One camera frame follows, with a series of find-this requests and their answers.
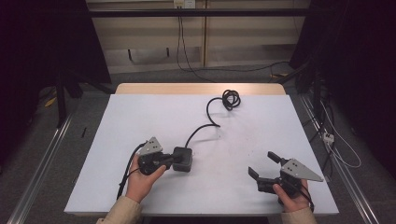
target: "table surface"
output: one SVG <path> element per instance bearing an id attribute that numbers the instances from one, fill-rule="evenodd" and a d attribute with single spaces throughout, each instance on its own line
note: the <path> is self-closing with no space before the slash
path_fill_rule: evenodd
<path id="1" fill-rule="evenodd" d="M 110 97 L 64 211 L 78 216 L 102 216 L 108 212 L 116 201 L 118 184 L 132 150 L 151 136 L 157 137 L 164 153 L 172 153 L 173 147 L 184 147 L 198 126 L 209 123 L 205 114 L 207 102 L 224 90 L 238 91 L 241 105 L 227 111 L 220 102 L 211 104 L 212 119 L 221 127 L 202 129 L 191 139 L 191 171 L 166 171 L 142 202 L 142 214 L 281 213 L 275 195 L 257 191 L 256 182 L 248 175 L 249 166 L 261 177 L 278 177 L 280 166 L 266 157 L 271 150 L 285 159 L 297 159 L 322 177 L 323 174 L 282 86 L 233 83 L 121 84 Z M 326 182 L 309 181 L 309 188 L 316 215 L 338 213 Z"/>
<path id="2" fill-rule="evenodd" d="M 122 83 L 116 94 L 222 94 L 238 90 L 241 95 L 285 95 L 276 83 Z"/>

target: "human hand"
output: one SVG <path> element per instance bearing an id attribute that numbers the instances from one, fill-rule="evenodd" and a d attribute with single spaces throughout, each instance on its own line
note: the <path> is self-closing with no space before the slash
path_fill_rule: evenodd
<path id="1" fill-rule="evenodd" d="M 149 194 L 154 182 L 163 175 L 166 170 L 166 166 L 161 166 L 151 175 L 143 175 L 138 169 L 138 159 L 139 156 L 135 155 L 131 168 L 129 169 L 129 172 L 133 173 L 131 173 L 128 178 L 128 188 L 126 190 L 125 196 L 137 203 L 141 203 L 142 200 Z"/>
<path id="2" fill-rule="evenodd" d="M 308 195 L 308 182 L 306 179 L 302 179 L 301 183 L 304 186 L 304 188 L 301 188 L 302 192 Z M 274 184 L 273 189 L 282 201 L 286 213 L 295 212 L 309 206 L 309 201 L 301 193 L 297 193 L 296 197 L 290 198 L 278 184 Z"/>

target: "person's left hand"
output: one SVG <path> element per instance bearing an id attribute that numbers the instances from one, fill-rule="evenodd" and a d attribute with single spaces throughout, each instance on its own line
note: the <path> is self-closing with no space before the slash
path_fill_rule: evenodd
<path id="1" fill-rule="evenodd" d="M 129 172 L 139 168 L 137 162 L 138 159 L 139 156 L 134 155 Z M 163 165 L 151 175 L 143 175 L 139 170 L 134 171 L 128 178 L 128 189 L 126 190 L 125 196 L 137 203 L 141 203 L 142 200 L 149 194 L 154 182 L 163 175 L 165 170 L 166 166 Z"/>

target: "wire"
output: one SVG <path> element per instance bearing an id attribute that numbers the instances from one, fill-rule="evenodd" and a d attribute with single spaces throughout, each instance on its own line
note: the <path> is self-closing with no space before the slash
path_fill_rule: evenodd
<path id="1" fill-rule="evenodd" d="M 329 114 L 327 113 L 326 107 L 324 106 L 324 104 L 320 101 L 321 105 L 324 108 L 324 112 L 326 113 L 326 116 L 328 119 L 330 119 Z M 355 149 L 353 149 L 353 147 L 341 136 L 341 134 L 339 132 L 337 132 L 337 130 L 335 129 L 334 125 L 332 124 L 332 122 L 330 121 L 330 124 L 332 125 L 332 128 L 334 129 L 335 133 L 337 133 L 337 135 L 346 143 L 347 146 L 349 146 L 349 148 L 352 150 L 352 152 L 356 155 L 356 157 L 359 160 L 359 164 L 358 165 L 351 165 L 349 163 L 347 163 L 346 161 L 344 161 L 341 156 L 337 153 L 334 152 L 334 150 L 332 149 L 332 147 L 329 145 L 329 143 L 327 143 L 326 145 L 329 147 L 329 150 L 333 153 L 333 155 L 340 160 L 343 164 L 345 164 L 346 166 L 349 166 L 351 168 L 359 168 L 361 167 L 361 158 L 359 157 L 358 153 L 356 153 Z"/>
<path id="2" fill-rule="evenodd" d="M 180 66 L 179 61 L 178 61 L 178 50 L 179 50 L 179 46 L 180 46 L 180 37 L 182 38 L 182 41 L 183 41 L 184 55 L 185 55 L 185 58 L 186 58 L 186 61 L 187 61 L 187 65 L 189 66 L 190 70 L 186 70 L 186 69 L 182 68 Z M 200 79 L 203 79 L 203 80 L 208 81 L 208 82 L 216 83 L 213 80 L 198 76 L 198 74 L 196 74 L 196 72 L 191 68 L 190 62 L 189 62 L 189 58 L 187 57 L 186 43 L 184 42 L 184 27 L 183 27 L 183 19 L 181 17 L 178 17 L 177 65 L 182 71 L 192 72 L 196 77 L 198 77 Z"/>
<path id="3" fill-rule="evenodd" d="M 211 99 L 211 100 L 207 103 L 207 105 L 206 105 L 206 114 L 207 114 L 207 117 L 209 118 L 209 120 L 210 120 L 211 123 L 210 123 L 210 124 L 202 125 L 202 126 L 200 126 L 199 128 L 197 128 L 197 129 L 190 135 L 189 140 L 187 140 L 187 143 L 186 143 L 186 146 L 185 146 L 185 147 L 188 147 L 189 142 L 190 142 L 190 140 L 192 139 L 192 137 L 195 136 L 195 134 L 198 133 L 198 131 L 200 131 L 201 129 L 203 129 L 203 128 L 205 128 L 205 127 L 211 127 L 211 126 L 220 127 L 220 125 L 218 125 L 217 123 L 215 123 L 215 121 L 213 121 L 213 119 L 210 118 L 210 114 L 209 114 L 209 105 L 210 105 L 210 103 L 212 103 L 212 102 L 215 101 L 215 100 L 221 100 L 222 103 L 223 103 L 223 105 L 224 105 L 224 107 L 225 107 L 228 111 L 233 110 L 234 107 L 237 107 L 237 106 L 239 106 L 239 105 L 241 104 L 241 98 L 239 97 L 239 93 L 238 93 L 237 91 L 230 91 L 230 90 L 227 90 L 227 91 L 225 91 L 225 92 L 222 94 L 221 97 L 216 97 L 216 98 Z"/>
<path id="4" fill-rule="evenodd" d="M 129 174 L 128 174 L 128 177 L 132 174 L 132 173 L 134 173 L 134 172 L 136 172 L 136 171 L 138 171 L 140 169 L 140 167 L 138 167 L 138 168 L 136 168 L 136 169 L 134 169 L 134 170 L 132 170 Z"/>
<path id="5" fill-rule="evenodd" d="M 180 49 L 180 38 L 181 38 L 181 40 L 182 40 L 182 42 L 183 42 L 184 55 L 185 55 L 185 58 L 186 58 L 187 65 L 189 66 L 189 69 L 185 69 L 185 68 L 181 67 L 180 62 L 179 62 L 179 60 L 178 60 L 178 52 L 179 52 L 179 49 Z M 270 69 L 271 69 L 271 79 L 268 81 L 268 83 L 269 83 L 269 82 L 271 82 L 271 80 L 272 80 L 272 78 L 273 78 L 272 67 L 273 67 L 274 65 L 281 64 L 281 63 L 289 63 L 289 62 L 277 62 L 277 63 L 272 63 L 272 64 L 270 64 L 270 65 L 266 65 L 266 66 L 264 66 L 264 67 L 252 68 L 252 69 L 246 69 L 246 70 L 225 69 L 225 68 L 200 68 L 200 69 L 192 69 L 192 67 L 191 67 L 191 65 L 190 65 L 189 58 L 188 58 L 188 56 L 187 56 L 186 43 L 185 43 L 185 41 L 184 41 L 183 19 L 182 19 L 181 17 L 178 17 L 177 66 L 178 66 L 178 68 L 180 68 L 180 70 L 182 70 L 182 71 L 185 71 L 185 72 L 193 72 L 194 75 L 195 75 L 196 77 L 200 78 L 200 79 L 203 79 L 203 80 L 209 81 L 209 82 L 215 82 L 215 81 L 213 81 L 213 80 L 210 80 L 210 79 L 207 79 L 207 78 L 204 78 L 204 77 L 199 76 L 198 74 L 196 74 L 196 72 L 198 72 L 198 71 L 254 72 L 254 71 L 260 71 L 260 70 L 263 70 L 263 69 L 266 69 L 266 68 L 270 68 Z"/>
<path id="6" fill-rule="evenodd" d="M 128 165 L 126 166 L 124 175 L 122 177 L 122 180 L 120 182 L 120 188 L 119 188 L 119 192 L 117 193 L 117 199 L 121 196 L 123 189 L 125 187 L 126 184 L 126 180 L 128 179 L 129 175 L 131 175 L 131 173 L 135 172 L 137 169 L 133 170 L 131 173 L 128 174 L 128 171 L 131 167 L 131 163 L 132 163 L 132 159 L 134 158 L 134 154 L 137 152 L 137 150 L 139 150 L 139 148 L 143 147 L 146 143 L 142 143 L 139 146 L 137 146 L 137 148 L 134 150 L 134 152 L 132 153 L 131 158 L 128 161 Z"/>
<path id="7" fill-rule="evenodd" d="M 315 210 L 315 205 L 314 205 L 314 203 L 312 202 L 311 194 L 309 193 L 308 189 L 307 189 L 305 186 L 301 185 L 301 187 L 304 188 L 304 189 L 306 190 L 306 194 L 308 194 L 308 195 L 306 195 L 301 189 L 297 189 L 294 185 L 292 185 L 292 184 L 291 184 L 289 181 L 287 181 L 286 179 L 283 179 L 282 182 L 285 183 L 285 184 L 287 184 L 287 185 L 289 185 L 289 187 L 293 188 L 294 190 L 298 191 L 301 195 L 303 195 L 303 197 L 305 197 L 306 200 L 309 202 L 309 208 L 311 209 L 312 212 L 314 212 L 314 210 Z"/>

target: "beige sleeve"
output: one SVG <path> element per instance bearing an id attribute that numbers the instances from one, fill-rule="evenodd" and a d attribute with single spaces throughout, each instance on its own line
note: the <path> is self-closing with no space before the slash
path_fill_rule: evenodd
<path id="1" fill-rule="evenodd" d="M 280 216 L 282 217 L 283 224 L 317 223 L 309 207 L 292 213 L 282 213 Z"/>
<path id="2" fill-rule="evenodd" d="M 105 218 L 99 218 L 96 224 L 135 224 L 142 208 L 139 203 L 120 196 Z"/>

